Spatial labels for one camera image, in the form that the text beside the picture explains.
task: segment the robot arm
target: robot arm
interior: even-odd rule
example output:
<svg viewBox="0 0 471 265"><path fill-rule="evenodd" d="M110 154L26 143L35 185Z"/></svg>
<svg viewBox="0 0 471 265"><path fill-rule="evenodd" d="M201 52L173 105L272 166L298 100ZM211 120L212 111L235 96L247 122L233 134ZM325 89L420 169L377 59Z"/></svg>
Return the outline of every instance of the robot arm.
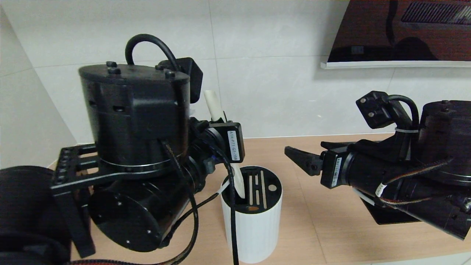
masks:
<svg viewBox="0 0 471 265"><path fill-rule="evenodd" d="M397 99L411 106L412 120ZM322 142L320 156L292 147L285 154L309 175L322 171L329 189L353 187L379 224L420 220L463 240L471 227L471 102L426 104L420 124L403 96L372 91L357 106L372 129L396 123L395 134L381 142Z"/></svg>
<svg viewBox="0 0 471 265"><path fill-rule="evenodd" d="M155 67L134 65L132 49L142 41L158 45L168 60ZM95 253L90 219L125 248L163 248L191 203L195 227L188 247L159 263L179 264L195 243L197 208L205 203L196 205L194 194L219 163L228 170L235 210L230 164L244 160L242 128L232 121L189 117L189 105L201 92L198 65L191 58L176 59L148 34L130 39L126 60L125 65L106 62L79 69L93 144L62 148L55 171L0 170L0 264L64 264L70 261L71 241L80 257L88 257ZM236 236L232 238L236 246ZM233 253L238 261L237 251Z"/></svg>

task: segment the screw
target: screw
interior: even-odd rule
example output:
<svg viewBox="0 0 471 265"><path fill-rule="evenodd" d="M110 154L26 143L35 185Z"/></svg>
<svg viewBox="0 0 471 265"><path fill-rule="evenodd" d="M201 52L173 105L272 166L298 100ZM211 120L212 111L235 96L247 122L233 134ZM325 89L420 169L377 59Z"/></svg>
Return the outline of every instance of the screw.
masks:
<svg viewBox="0 0 471 265"><path fill-rule="evenodd" d="M106 66L107 66L107 67L117 67L118 65L116 64L116 62L107 61L107 62L106 62Z"/></svg>
<svg viewBox="0 0 471 265"><path fill-rule="evenodd" d="M175 72L173 71L165 72L165 78L173 78L173 77L175 77Z"/></svg>
<svg viewBox="0 0 471 265"><path fill-rule="evenodd" d="M120 75L121 74L121 69L114 68L114 67L108 67L108 73L110 75Z"/></svg>

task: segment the white label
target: white label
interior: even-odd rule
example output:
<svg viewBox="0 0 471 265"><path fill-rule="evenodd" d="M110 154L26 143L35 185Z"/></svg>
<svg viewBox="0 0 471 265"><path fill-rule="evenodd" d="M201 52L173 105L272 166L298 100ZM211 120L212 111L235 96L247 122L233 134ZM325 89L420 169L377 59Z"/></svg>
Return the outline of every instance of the white label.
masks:
<svg viewBox="0 0 471 265"><path fill-rule="evenodd" d="M231 156L233 161L239 161L239 145L237 143L237 134L235 131L228 131L227 137L229 138L229 148L231 149Z"/></svg>
<svg viewBox="0 0 471 265"><path fill-rule="evenodd" d="M332 187L337 186L337 180L339 179L340 173L340 164L342 164L342 158L337 158L337 162L335 162L335 169L333 171L333 179L332 179Z"/></svg>

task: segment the cylindrical motor housing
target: cylindrical motor housing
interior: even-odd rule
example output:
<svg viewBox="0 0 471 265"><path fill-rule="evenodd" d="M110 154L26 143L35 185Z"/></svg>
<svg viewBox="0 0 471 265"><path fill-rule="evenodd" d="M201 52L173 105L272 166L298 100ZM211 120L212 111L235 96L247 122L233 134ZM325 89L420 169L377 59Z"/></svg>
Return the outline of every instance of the cylindrical motor housing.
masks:
<svg viewBox="0 0 471 265"><path fill-rule="evenodd" d="M159 168L168 160L159 141L163 139L169 141L175 155L186 155L190 104L187 74L114 62L85 66L79 73L103 162L118 170L152 165Z"/></svg>
<svg viewBox="0 0 471 265"><path fill-rule="evenodd" d="M471 102L443 100L423 107L415 157L424 164L452 157L427 174L438 182L471 186Z"/></svg>

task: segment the wall tile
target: wall tile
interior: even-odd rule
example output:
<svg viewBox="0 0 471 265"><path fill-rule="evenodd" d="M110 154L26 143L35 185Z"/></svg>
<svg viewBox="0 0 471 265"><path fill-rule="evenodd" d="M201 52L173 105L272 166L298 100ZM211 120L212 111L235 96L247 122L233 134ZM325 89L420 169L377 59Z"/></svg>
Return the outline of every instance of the wall tile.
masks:
<svg viewBox="0 0 471 265"><path fill-rule="evenodd" d="M2 166L49 166L75 145L34 69L0 78Z"/></svg>
<svg viewBox="0 0 471 265"><path fill-rule="evenodd" d="M0 7L0 76L30 69L31 63Z"/></svg>
<svg viewBox="0 0 471 265"><path fill-rule="evenodd" d="M471 100L471 68L396 68L388 94L411 98L422 115L425 104L434 101ZM409 107L403 104L410 115ZM395 125L375 130L393 132Z"/></svg>
<svg viewBox="0 0 471 265"><path fill-rule="evenodd" d="M355 101L393 69L319 68L320 57L217 59L222 106L244 137L367 133Z"/></svg>
<svg viewBox="0 0 471 265"><path fill-rule="evenodd" d="M466 260L463 265L471 265L471 256Z"/></svg>
<svg viewBox="0 0 471 265"><path fill-rule="evenodd" d="M93 142L78 69L84 65L36 68L36 72L78 143Z"/></svg>
<svg viewBox="0 0 471 265"><path fill-rule="evenodd" d="M460 253L440 257L429 257L396 262L374 263L372 265L462 265L471 256L471 253Z"/></svg>
<svg viewBox="0 0 471 265"><path fill-rule="evenodd" d="M4 1L16 34L34 67L124 61L124 47L139 33L161 38L176 57L214 58L205 0ZM141 43L134 59L160 60Z"/></svg>
<svg viewBox="0 0 471 265"><path fill-rule="evenodd" d="M328 55L348 1L211 0L216 58Z"/></svg>

